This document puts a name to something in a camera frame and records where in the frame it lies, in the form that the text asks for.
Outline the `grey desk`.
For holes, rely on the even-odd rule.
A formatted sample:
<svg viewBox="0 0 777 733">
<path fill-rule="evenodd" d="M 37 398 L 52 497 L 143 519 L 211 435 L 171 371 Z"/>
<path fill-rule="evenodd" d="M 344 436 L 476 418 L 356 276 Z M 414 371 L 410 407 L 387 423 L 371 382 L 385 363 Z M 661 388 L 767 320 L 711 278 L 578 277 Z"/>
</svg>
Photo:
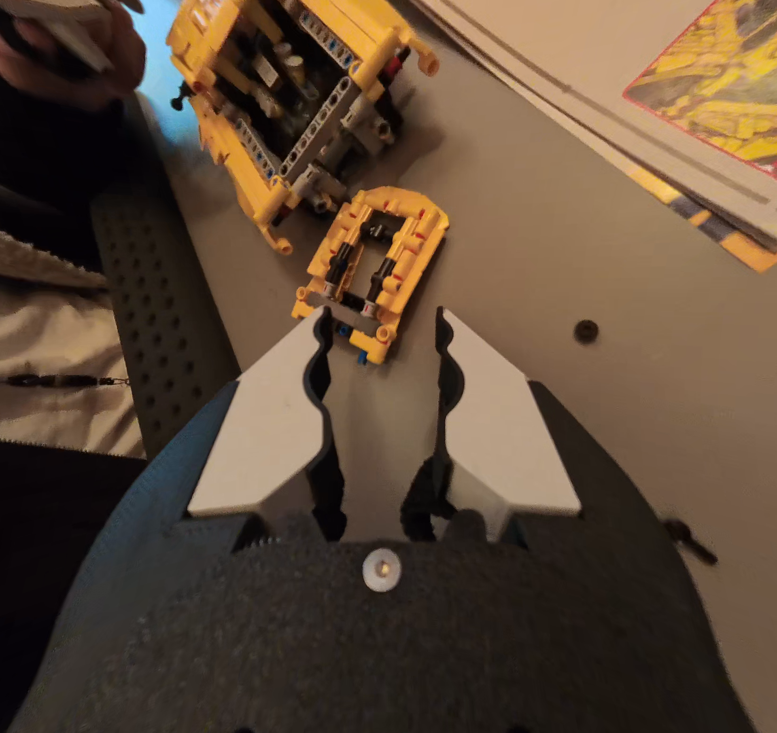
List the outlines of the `grey desk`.
<svg viewBox="0 0 777 733">
<path fill-rule="evenodd" d="M 717 554 L 715 568 L 683 556 L 754 727 L 775 731 L 775 269 L 752 272 L 388 1 L 441 69 L 403 68 L 403 136 L 355 187 L 422 193 L 451 228 L 386 363 L 358 366 L 340 337 L 329 354 L 345 539 L 403 538 L 400 504 L 433 444 L 443 305 Z M 584 319 L 594 344 L 573 338 Z"/>
</svg>

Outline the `black brick pin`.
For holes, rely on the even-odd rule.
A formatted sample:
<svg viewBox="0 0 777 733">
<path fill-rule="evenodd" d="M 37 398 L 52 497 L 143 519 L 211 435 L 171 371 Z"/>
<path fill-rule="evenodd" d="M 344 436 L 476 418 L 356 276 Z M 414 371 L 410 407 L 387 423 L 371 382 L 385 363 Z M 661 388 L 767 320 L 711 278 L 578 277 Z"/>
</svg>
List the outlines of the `black brick pin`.
<svg viewBox="0 0 777 733">
<path fill-rule="evenodd" d="M 661 523 L 673 543 L 689 551 L 707 566 L 715 567 L 719 564 L 717 555 L 696 538 L 688 524 L 675 518 L 665 519 Z"/>
</svg>

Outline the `black perforated chair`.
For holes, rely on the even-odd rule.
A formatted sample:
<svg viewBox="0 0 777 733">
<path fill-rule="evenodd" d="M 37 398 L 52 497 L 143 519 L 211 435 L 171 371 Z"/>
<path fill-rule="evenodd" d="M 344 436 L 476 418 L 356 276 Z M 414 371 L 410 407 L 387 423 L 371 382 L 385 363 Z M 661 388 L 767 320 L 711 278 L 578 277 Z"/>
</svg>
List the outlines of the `black perforated chair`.
<svg viewBox="0 0 777 733">
<path fill-rule="evenodd" d="M 175 202 L 114 187 L 91 214 L 152 459 L 240 369 Z"/>
</svg>

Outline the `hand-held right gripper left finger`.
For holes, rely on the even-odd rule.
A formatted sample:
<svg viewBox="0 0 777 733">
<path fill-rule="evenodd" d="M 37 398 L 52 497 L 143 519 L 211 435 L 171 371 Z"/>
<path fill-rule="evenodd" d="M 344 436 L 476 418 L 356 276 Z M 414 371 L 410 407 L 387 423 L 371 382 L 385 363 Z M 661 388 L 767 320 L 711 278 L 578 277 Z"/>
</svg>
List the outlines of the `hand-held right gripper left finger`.
<svg viewBox="0 0 777 733">
<path fill-rule="evenodd" d="M 333 316 L 317 308 L 236 381 L 187 513 L 255 515 L 268 533 L 310 514 L 325 540 L 345 534 L 345 478 L 324 398 Z"/>
</svg>

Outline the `yellow brick model car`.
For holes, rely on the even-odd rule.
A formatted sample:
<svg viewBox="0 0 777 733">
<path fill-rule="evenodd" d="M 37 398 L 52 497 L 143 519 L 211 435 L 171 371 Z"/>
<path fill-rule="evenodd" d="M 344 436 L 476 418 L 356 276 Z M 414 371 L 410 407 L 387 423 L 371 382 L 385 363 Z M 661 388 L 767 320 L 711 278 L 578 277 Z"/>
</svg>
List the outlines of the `yellow brick model car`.
<svg viewBox="0 0 777 733">
<path fill-rule="evenodd" d="M 380 155 L 403 123 L 392 84 L 411 54 L 433 77 L 436 53 L 387 0 L 182 0 L 167 36 L 200 145 L 274 252 L 300 204 L 346 199 L 348 169 Z"/>
</svg>

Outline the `yellow brick roof frame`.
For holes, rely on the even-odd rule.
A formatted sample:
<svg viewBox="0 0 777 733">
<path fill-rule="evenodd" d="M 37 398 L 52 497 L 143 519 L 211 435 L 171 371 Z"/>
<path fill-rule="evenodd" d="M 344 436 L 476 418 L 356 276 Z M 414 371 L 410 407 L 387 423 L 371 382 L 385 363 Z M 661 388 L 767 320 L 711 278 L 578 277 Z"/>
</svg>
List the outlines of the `yellow brick roof frame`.
<svg viewBox="0 0 777 733">
<path fill-rule="evenodd" d="M 335 332 L 359 350 L 359 361 L 382 365 L 414 291 L 450 227 L 428 197 L 390 186 L 360 191 L 341 206 L 296 291 L 291 316 L 329 307 Z M 353 291 L 368 244 L 384 249 L 364 292 Z"/>
</svg>

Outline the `instruction booklet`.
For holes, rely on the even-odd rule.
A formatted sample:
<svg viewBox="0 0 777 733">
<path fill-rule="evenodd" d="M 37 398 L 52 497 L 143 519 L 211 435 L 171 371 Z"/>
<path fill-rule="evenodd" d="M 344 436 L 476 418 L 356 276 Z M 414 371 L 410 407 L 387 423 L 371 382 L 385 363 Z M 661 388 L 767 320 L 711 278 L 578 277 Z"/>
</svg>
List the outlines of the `instruction booklet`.
<svg viewBox="0 0 777 733">
<path fill-rule="evenodd" d="M 751 268 L 775 266 L 776 0 L 410 0 Z"/>
</svg>

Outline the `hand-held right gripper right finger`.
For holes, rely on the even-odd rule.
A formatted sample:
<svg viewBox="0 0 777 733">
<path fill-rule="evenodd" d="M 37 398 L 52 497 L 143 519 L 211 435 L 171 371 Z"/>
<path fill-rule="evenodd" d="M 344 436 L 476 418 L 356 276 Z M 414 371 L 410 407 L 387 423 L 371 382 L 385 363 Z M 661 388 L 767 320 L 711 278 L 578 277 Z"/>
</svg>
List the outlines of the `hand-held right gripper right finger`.
<svg viewBox="0 0 777 733">
<path fill-rule="evenodd" d="M 401 505 L 413 542 L 433 520 L 473 513 L 488 542 L 520 542 L 516 518 L 577 518 L 582 505 L 529 379 L 446 307 L 435 313 L 440 358 L 433 450 Z"/>
</svg>

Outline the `person's left hand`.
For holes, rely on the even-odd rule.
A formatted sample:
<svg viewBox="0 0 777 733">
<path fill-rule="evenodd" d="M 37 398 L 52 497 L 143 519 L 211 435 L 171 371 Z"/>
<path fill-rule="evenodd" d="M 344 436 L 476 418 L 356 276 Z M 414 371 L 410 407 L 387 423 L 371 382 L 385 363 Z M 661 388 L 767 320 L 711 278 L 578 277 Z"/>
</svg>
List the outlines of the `person's left hand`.
<svg viewBox="0 0 777 733">
<path fill-rule="evenodd" d="M 82 81 L 71 81 L 50 71 L 1 42 L 1 78 L 10 87 L 44 101 L 97 112 L 124 99 L 140 84 L 147 62 L 147 48 L 122 4 L 108 0 L 110 26 L 84 25 L 90 39 L 102 49 L 112 68 Z"/>
</svg>

